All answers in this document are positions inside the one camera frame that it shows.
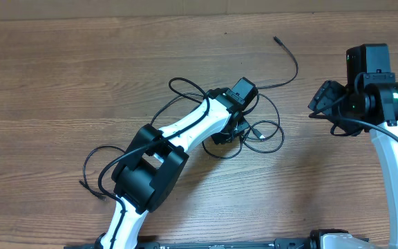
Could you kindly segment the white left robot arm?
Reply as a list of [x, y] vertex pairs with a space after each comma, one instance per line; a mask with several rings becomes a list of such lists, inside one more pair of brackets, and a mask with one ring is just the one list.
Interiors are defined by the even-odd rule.
[[247, 128], [244, 115], [257, 91], [214, 89], [181, 120], [156, 129], [141, 127], [122, 156], [108, 166], [115, 187], [103, 193], [116, 202], [108, 231], [96, 248], [135, 248], [148, 213], [171, 193], [189, 152], [211, 138], [217, 145], [232, 142]]

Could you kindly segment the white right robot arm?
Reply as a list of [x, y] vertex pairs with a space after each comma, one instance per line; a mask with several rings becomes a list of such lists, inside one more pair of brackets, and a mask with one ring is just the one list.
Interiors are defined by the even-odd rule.
[[310, 118], [332, 123], [340, 136], [368, 132], [381, 170], [390, 217], [389, 248], [398, 248], [398, 82], [387, 44], [362, 44], [345, 53], [347, 84], [327, 80], [308, 107]]

